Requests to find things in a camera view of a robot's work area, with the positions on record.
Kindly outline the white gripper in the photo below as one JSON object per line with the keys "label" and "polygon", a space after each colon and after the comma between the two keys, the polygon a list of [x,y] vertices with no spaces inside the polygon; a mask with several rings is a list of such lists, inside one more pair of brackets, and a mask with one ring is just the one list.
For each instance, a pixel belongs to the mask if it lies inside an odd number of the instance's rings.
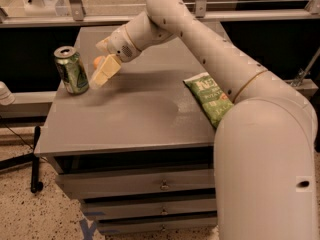
{"label": "white gripper", "polygon": [[105,54],[110,54],[104,56],[98,67],[94,68],[89,81],[90,86],[103,86],[120,70],[122,62],[130,62],[141,54],[131,41],[124,25],[113,31],[108,38],[99,41],[96,48]]}

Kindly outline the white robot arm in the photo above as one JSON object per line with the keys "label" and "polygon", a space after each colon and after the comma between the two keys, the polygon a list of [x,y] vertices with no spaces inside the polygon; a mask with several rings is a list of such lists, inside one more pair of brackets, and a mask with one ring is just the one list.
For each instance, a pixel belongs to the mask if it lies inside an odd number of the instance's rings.
{"label": "white robot arm", "polygon": [[193,16],[182,0],[147,0],[144,12],[97,47],[90,83],[176,35],[233,102],[214,139],[220,240],[319,240],[311,103]]}

